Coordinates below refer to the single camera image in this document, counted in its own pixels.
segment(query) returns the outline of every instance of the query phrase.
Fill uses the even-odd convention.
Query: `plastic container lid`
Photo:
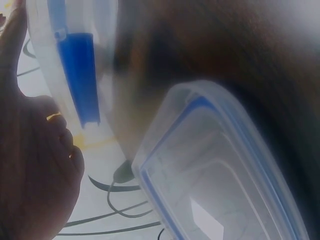
[[[28,29],[72,133],[99,125],[112,103],[117,0],[28,0]]]
[[[175,239],[309,239],[253,122],[215,83],[169,91],[132,169]]]

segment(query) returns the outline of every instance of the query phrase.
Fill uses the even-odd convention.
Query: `cable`
[[[156,221],[156,222],[149,223],[146,225],[134,226],[134,227],[130,227],[130,228],[123,228],[123,229],[113,230],[113,231],[87,232],[87,233],[59,233],[58,236],[70,237],[70,236],[94,236],[94,235],[105,235],[105,234],[118,234],[118,233],[124,233],[124,232],[140,230],[140,229],[156,227],[159,225],[161,225],[161,223],[159,221]]]
[[[161,230],[161,232],[159,233],[159,235],[158,235],[158,240],[160,240],[161,234],[162,234],[164,231],[165,231],[165,229],[163,228],[163,229]]]
[[[142,205],[145,205],[147,203],[148,203],[148,201],[144,201],[144,202],[141,202],[141,203],[139,203],[137,205],[133,205],[131,207],[122,209],[120,211],[121,212],[125,212],[125,211],[131,210],[131,209],[138,208],[138,207],[140,207]],[[83,219],[83,220],[71,221],[71,222],[67,222],[64,227],[68,228],[68,227],[73,227],[73,226],[77,226],[77,225],[81,225],[81,224],[86,224],[86,223],[93,222],[93,221],[96,221],[96,220],[99,220],[99,219],[108,218],[108,217],[111,217],[111,216],[114,216],[114,215],[117,215],[117,214],[118,214],[117,212],[112,212],[112,213],[108,213],[108,214],[105,214],[105,215],[95,216],[95,217],[91,217],[91,218],[87,218],[87,219]]]
[[[23,75],[26,75],[26,74],[32,73],[32,72],[37,71],[37,70],[39,70],[39,69],[40,69],[40,67],[36,67],[36,68],[31,69],[31,70],[28,70],[28,71],[25,71],[25,72],[19,73],[19,74],[17,75],[17,77],[21,77],[21,76],[23,76]]]
[[[91,178],[90,176],[89,177],[89,180],[91,181],[91,183],[97,187],[98,189],[102,190],[102,191],[105,191],[105,192],[108,192],[109,189],[110,189],[110,185],[106,185],[106,184],[103,184],[103,183],[100,183],[96,180],[94,180],[93,178]],[[136,186],[113,186],[112,187],[112,190],[110,190],[112,193],[115,193],[115,192],[131,192],[131,191],[137,191],[137,190],[140,190],[140,186],[139,185],[136,185]]]
[[[26,56],[28,56],[28,57],[30,57],[30,58],[32,58],[32,59],[36,59],[37,57],[36,57],[36,55],[34,55],[34,54],[32,54],[29,50],[28,50],[28,44],[30,43],[30,38],[28,39],[28,41],[26,41],[26,43],[25,43],[25,45],[23,46],[23,49],[22,49],[22,51],[23,51],[23,53],[26,55]]]
[[[146,211],[146,212],[144,212],[144,213],[137,214],[137,215],[128,215],[128,214],[123,213],[123,211],[117,210],[117,209],[112,205],[112,203],[111,203],[111,201],[110,201],[110,192],[111,192],[111,189],[112,189],[112,187],[113,187],[114,185],[115,185],[115,181],[112,182],[112,184],[111,184],[111,186],[110,186],[110,188],[109,188],[109,191],[108,191],[108,194],[107,194],[107,198],[106,198],[106,199],[107,199],[107,201],[108,201],[109,207],[110,207],[113,211],[115,211],[117,214],[119,214],[119,215],[121,215],[121,216],[123,216],[123,217],[129,218],[129,219],[137,219],[137,218],[141,218],[141,217],[143,217],[143,216],[145,216],[145,215],[147,215],[147,214],[149,214],[149,213],[152,212],[152,210],[150,210],[150,211]]]

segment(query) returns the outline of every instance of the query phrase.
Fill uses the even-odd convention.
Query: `clear plastic lid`
[[[273,156],[221,86],[173,87],[132,169],[178,240],[307,240]]]
[[[28,0],[28,29],[50,92],[72,132],[112,105],[117,0]]]

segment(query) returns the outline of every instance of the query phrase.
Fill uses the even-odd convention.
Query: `finger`
[[[74,138],[68,129],[60,136],[60,143],[64,146],[68,154],[71,155],[74,148]]]
[[[53,116],[48,120],[49,126],[57,137],[62,136],[67,128],[67,122],[62,115]]]
[[[13,11],[0,36],[0,66],[17,72],[18,59],[27,33],[25,0],[15,0]]]
[[[70,157],[75,169],[79,172],[81,176],[85,173],[85,161],[84,156],[77,146],[73,146],[73,151]]]
[[[34,102],[34,104],[40,110],[41,114],[43,114],[46,118],[59,113],[57,104],[50,96],[43,95],[30,97],[30,100]]]

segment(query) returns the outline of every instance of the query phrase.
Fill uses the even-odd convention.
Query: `white surface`
[[[28,45],[28,50],[32,53],[33,48],[31,43]],[[21,53],[18,74],[29,71],[38,66],[37,60],[25,56]],[[39,95],[50,95],[48,86],[44,80],[40,70],[18,77],[18,85],[20,90],[29,97]],[[92,217],[97,217],[105,214],[112,213],[113,211],[107,204],[107,193],[96,188],[89,180],[89,176],[94,180],[110,185],[113,180],[114,171],[125,160],[125,157],[118,145],[114,140],[112,131],[108,126],[105,126],[105,138],[109,139],[106,144],[98,147],[91,147],[86,149],[84,154],[85,159],[85,173],[81,184],[80,197],[75,206],[74,212],[69,220],[79,221]],[[124,186],[137,185],[135,180],[124,184]],[[146,200],[141,191],[132,192],[119,192],[112,193],[111,200],[119,209],[124,209],[135,204],[139,204]],[[146,204],[127,211],[128,214],[139,214],[149,210],[151,207]],[[108,218],[92,221],[78,226],[71,226],[64,228],[62,233],[94,233],[119,230],[124,228],[131,228],[140,225],[150,224],[157,222],[158,218],[154,213],[138,219],[126,219],[119,215],[114,215]],[[57,240],[153,240],[157,239],[162,226],[146,228],[125,233],[116,233],[109,235],[95,235],[95,236],[57,236]],[[166,232],[161,236],[162,240],[169,240]]]

